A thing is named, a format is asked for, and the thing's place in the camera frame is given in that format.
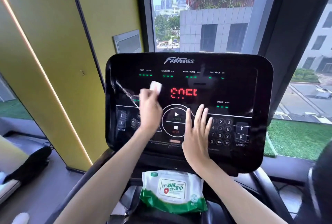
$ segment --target treadmill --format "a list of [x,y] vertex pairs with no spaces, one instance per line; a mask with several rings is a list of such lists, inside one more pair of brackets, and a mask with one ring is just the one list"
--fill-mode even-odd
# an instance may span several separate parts
[[110,147],[75,185],[50,216],[53,223],[77,191],[140,126],[139,92],[151,81],[163,87],[158,97],[163,115],[143,151],[120,202],[125,216],[108,223],[235,223],[207,183],[203,195],[208,210],[174,215],[146,207],[139,200],[142,172],[176,170],[195,173],[185,160],[186,109],[192,119],[200,104],[213,117],[209,155],[243,188],[287,223],[294,223],[267,174],[260,168],[271,99],[273,68],[264,57],[250,54],[139,53],[116,54],[106,65],[106,142]]

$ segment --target treadmill console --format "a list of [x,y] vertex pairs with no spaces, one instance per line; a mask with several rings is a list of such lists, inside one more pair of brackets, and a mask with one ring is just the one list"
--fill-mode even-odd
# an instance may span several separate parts
[[257,55],[210,53],[116,54],[106,66],[106,140],[119,150],[140,126],[139,92],[162,84],[160,126],[146,153],[183,159],[186,109],[200,104],[213,124],[209,155],[237,172],[256,170],[263,159],[273,68]]

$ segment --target right hand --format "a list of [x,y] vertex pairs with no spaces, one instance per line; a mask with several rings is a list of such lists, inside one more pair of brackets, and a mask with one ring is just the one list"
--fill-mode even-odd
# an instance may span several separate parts
[[192,128],[190,108],[186,112],[186,131],[182,143],[183,153],[189,165],[199,174],[200,168],[203,168],[211,160],[208,153],[208,136],[212,125],[212,117],[205,125],[208,115],[208,108],[201,104],[196,112]]
[[140,129],[150,135],[155,134],[158,129],[163,112],[157,98],[158,93],[155,90],[143,88],[139,93]]

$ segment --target red led display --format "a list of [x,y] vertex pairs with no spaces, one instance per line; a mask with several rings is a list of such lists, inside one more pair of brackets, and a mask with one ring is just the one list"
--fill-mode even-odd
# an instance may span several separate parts
[[184,95],[185,96],[197,96],[197,89],[191,89],[191,88],[186,88],[186,89],[184,89],[184,88],[179,88],[179,89],[172,88],[171,89],[171,97],[173,99],[175,99],[175,98],[180,99],[180,97],[182,99],[184,99],[184,97],[183,97]]

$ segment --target yellow wall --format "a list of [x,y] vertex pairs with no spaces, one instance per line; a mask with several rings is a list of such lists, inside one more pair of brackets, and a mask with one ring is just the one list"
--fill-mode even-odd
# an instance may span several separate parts
[[105,66],[114,55],[113,36],[140,30],[137,0],[79,0],[105,79]]
[[38,122],[65,163],[90,167],[51,89],[0,0],[0,72]]
[[[105,142],[105,94],[75,1],[9,0],[9,3],[89,157],[94,162],[107,148]],[[10,41],[10,46],[15,47],[16,41]],[[2,60],[7,60],[4,58],[9,56],[10,49],[8,48],[7,55],[1,52]],[[105,62],[100,61],[101,69],[104,69]],[[16,59],[16,64],[22,64],[19,62],[19,57]],[[39,106],[39,103],[41,104],[45,100],[42,94],[45,87],[36,90],[40,94],[34,96],[34,101],[29,100],[28,90],[21,87],[16,81],[22,76],[27,78],[24,80],[25,82],[35,81],[35,79],[28,74],[23,75],[18,71],[19,68],[15,68],[14,63],[12,67],[14,72],[9,73],[7,71],[4,73],[6,80],[41,126],[41,129],[59,154],[62,157],[70,154],[78,155],[76,151],[72,152],[67,142],[60,138],[53,138],[53,135],[49,134],[51,130],[57,130],[57,134],[60,135],[60,132],[64,129],[63,126],[60,127],[56,124],[56,120],[62,120],[63,118],[55,117],[51,113],[51,108],[46,109]],[[48,116],[49,118],[38,117],[39,113],[43,113],[44,117]]]

